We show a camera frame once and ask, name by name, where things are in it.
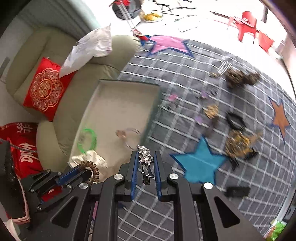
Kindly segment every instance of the brown coil hair tie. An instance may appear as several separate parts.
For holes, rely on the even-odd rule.
[[[96,167],[96,164],[94,164],[92,161],[82,161],[80,164],[80,169],[90,168],[93,172],[93,179],[91,183],[98,183],[99,182],[99,169]]]

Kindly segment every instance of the gray plaid blanket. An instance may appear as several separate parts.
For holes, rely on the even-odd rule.
[[[285,91],[270,77],[246,61],[213,46],[193,40],[186,41],[193,58],[172,49],[149,55],[154,43],[148,41],[131,59],[118,79],[157,83],[163,91],[162,102],[147,137],[151,151],[160,150],[163,160],[179,174],[182,168],[169,156],[171,153],[192,152],[210,121],[203,110],[209,104],[219,106],[220,120],[207,139],[211,149],[223,153],[229,125],[227,111],[243,117],[244,134],[263,132],[254,147],[259,155],[250,161],[239,159],[239,167],[232,171],[226,161],[216,172],[216,187],[225,191],[227,186],[249,186],[245,198],[230,198],[241,213],[264,234],[287,196],[295,170],[295,113],[296,105]],[[229,90],[223,77],[211,78],[224,61],[243,71],[257,71],[260,81],[255,86]],[[216,88],[217,95],[206,100],[196,98],[196,93]],[[177,95],[177,107],[167,110],[168,97]],[[286,129],[285,142],[278,127],[270,124],[274,110],[269,97],[278,104],[283,101],[290,128]],[[201,116],[203,125],[195,122]],[[173,240],[173,206],[160,203],[156,196],[155,182],[144,186],[138,173],[137,195],[132,203],[124,203],[119,210],[119,240]]]

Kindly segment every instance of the chair backrest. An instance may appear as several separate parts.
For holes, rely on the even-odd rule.
[[[252,15],[251,12],[245,11],[242,13],[242,18],[246,18],[249,20],[250,24],[253,25],[256,28],[257,25],[257,19]]]

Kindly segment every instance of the gray curtain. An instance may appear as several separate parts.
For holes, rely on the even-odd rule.
[[[76,39],[100,27],[82,0],[32,0],[18,17],[32,28],[52,26]]]

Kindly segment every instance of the black hair tie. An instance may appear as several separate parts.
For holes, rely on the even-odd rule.
[[[232,118],[235,118],[241,125],[236,125]],[[228,124],[230,125],[231,129],[234,129],[236,131],[243,131],[246,127],[246,124],[241,116],[233,113],[233,112],[227,112],[226,114],[226,120]]]

